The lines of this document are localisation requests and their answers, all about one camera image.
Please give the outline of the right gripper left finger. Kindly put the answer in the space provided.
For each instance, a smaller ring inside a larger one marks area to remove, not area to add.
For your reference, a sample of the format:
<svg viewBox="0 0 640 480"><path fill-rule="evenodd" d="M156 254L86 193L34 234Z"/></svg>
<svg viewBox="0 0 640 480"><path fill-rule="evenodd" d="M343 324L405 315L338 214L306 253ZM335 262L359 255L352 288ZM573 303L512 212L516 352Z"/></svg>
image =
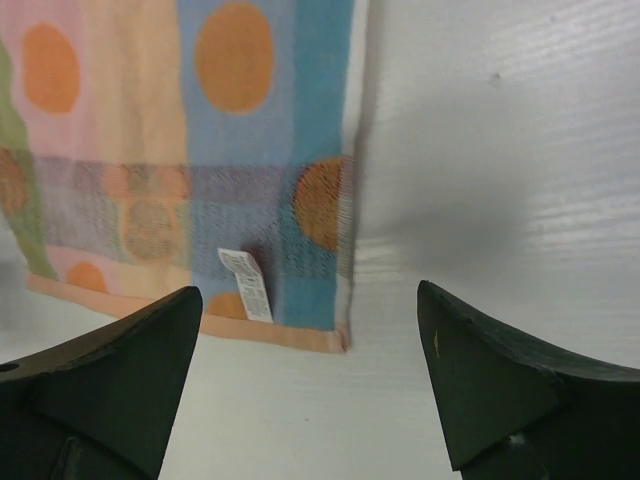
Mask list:
<svg viewBox="0 0 640 480"><path fill-rule="evenodd" d="M2 478L158 478L202 312L184 287L2 364Z"/></svg>

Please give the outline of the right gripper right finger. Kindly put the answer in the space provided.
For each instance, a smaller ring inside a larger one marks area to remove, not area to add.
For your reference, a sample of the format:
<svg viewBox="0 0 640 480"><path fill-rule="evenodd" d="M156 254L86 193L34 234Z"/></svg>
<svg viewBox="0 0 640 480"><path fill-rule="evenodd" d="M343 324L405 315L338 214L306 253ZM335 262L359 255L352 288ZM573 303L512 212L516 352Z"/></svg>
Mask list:
<svg viewBox="0 0 640 480"><path fill-rule="evenodd" d="M423 281L422 348L465 479L636 479L639 372L498 321Z"/></svg>

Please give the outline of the orange patterned towel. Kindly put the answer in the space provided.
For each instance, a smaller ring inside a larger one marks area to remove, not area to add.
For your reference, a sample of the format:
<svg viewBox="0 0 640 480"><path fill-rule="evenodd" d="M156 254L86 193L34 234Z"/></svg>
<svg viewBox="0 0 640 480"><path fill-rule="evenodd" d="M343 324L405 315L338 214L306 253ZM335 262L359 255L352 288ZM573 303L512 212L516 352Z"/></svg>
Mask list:
<svg viewBox="0 0 640 480"><path fill-rule="evenodd" d="M36 292L345 352L365 1L5 1L1 212Z"/></svg>

